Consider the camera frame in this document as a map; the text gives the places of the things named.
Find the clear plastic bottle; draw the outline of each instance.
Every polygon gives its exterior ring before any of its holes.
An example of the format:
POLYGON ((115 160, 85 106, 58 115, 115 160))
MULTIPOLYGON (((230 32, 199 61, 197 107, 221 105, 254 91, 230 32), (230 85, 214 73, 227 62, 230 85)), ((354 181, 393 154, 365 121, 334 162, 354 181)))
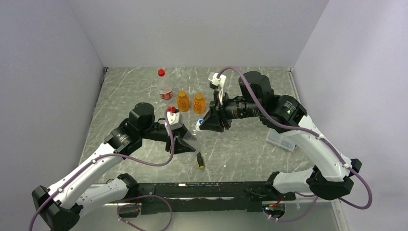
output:
POLYGON ((170 84, 169 78, 163 69, 157 71, 159 77, 157 80, 157 89, 159 90, 160 98, 169 100, 173 97, 173 89, 170 84))

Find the red wire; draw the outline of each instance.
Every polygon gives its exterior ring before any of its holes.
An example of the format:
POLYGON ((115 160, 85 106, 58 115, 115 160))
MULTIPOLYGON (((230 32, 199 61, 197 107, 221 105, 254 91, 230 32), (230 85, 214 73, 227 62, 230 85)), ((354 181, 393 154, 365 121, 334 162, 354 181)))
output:
POLYGON ((281 197, 279 198, 278 202, 276 202, 276 203, 274 203, 274 204, 271 204, 271 205, 269 205, 269 206, 270 206, 270 207, 275 207, 275 206, 277 206, 277 205, 282 201, 282 199, 283 199, 283 196, 281 196, 281 197))

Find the small cylinder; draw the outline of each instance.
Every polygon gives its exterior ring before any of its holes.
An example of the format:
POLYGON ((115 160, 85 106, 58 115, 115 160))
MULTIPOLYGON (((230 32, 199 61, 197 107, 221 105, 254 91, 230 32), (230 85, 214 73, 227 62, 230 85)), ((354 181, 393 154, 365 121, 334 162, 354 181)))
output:
POLYGON ((187 96, 186 92, 181 90, 178 92, 177 96, 177 106, 178 109, 182 112, 186 112, 190 108, 190 100, 189 97, 187 96))
POLYGON ((195 94, 193 100, 194 111, 198 114, 205 112, 205 99, 202 93, 195 94))

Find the red bottle cap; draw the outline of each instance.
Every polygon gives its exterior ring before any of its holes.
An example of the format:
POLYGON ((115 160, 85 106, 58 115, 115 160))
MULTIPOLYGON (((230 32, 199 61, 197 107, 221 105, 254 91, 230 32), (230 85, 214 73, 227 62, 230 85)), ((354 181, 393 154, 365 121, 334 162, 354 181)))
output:
POLYGON ((168 108, 168 111, 169 111, 169 112, 173 112, 173 113, 176 112, 176 107, 168 106, 167 108, 168 108))
POLYGON ((159 71, 157 71, 157 73, 159 74, 159 76, 165 76, 165 71, 163 69, 160 69, 159 71))

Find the cable tie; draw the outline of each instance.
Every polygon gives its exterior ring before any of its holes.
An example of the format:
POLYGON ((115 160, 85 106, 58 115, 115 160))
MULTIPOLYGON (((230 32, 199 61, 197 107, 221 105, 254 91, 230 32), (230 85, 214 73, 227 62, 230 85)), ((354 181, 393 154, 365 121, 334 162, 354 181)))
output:
POLYGON ((323 135, 323 134, 320 134, 319 136, 316 137, 316 140, 320 140, 320 139, 322 139, 322 138, 324 138, 324 135, 323 135))

